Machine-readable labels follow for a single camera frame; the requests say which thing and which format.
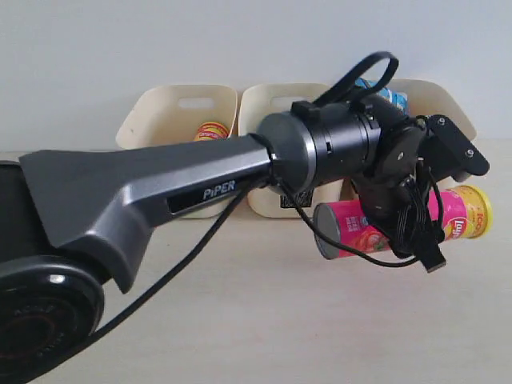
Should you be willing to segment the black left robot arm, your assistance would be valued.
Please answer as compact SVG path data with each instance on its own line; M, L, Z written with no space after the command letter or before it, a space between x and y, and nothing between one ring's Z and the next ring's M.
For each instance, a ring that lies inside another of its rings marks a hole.
M438 172L436 117L410 117L366 91L295 102L246 136L104 153L43 150L1 164L1 380L26 383L110 331L103 284L128 291L154 229L227 200L199 254L240 201L289 198L349 178L393 251L444 263L427 211Z

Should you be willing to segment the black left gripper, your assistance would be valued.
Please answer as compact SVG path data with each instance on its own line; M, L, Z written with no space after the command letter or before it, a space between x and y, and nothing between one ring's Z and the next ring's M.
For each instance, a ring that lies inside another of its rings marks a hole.
M426 134L416 118L383 130L374 162L354 177L354 186L369 223L389 239L395 255L414 255L432 273L446 258L438 245L439 224L428 210L434 181L418 155Z

